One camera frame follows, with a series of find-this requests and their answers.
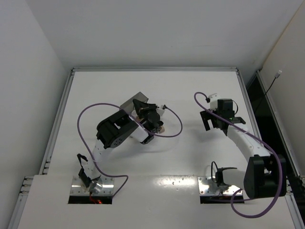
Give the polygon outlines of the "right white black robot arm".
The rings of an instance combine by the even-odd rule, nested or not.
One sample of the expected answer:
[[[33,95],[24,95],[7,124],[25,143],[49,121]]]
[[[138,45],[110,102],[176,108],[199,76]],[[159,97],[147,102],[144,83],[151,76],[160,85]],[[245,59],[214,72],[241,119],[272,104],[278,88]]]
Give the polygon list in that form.
[[[283,156],[274,156],[262,143],[248,135],[246,122],[237,117],[232,99],[222,99],[217,94],[209,96],[210,108],[201,111],[205,129],[218,128],[231,139],[247,161],[245,171],[236,167],[221,167],[215,173],[217,186],[237,186],[247,196],[253,198],[271,198],[279,193],[286,194],[286,160]]]

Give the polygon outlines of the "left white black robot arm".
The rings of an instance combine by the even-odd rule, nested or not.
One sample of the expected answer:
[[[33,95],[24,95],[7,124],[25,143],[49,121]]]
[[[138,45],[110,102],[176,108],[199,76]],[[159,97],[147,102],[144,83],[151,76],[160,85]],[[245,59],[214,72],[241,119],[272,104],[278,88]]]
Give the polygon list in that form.
[[[93,149],[88,146],[83,135],[79,133],[81,141],[90,155],[89,158],[82,154],[77,155],[79,162],[85,161],[86,163],[81,165],[78,173],[79,179],[86,189],[94,189],[101,177],[127,179],[128,175],[105,173],[99,163],[104,162],[109,154],[125,140],[132,138],[136,142],[146,145],[159,136],[163,130],[164,123],[161,117],[166,109],[165,106],[133,98],[128,102],[126,108],[119,106],[117,109],[115,113],[97,124]]]

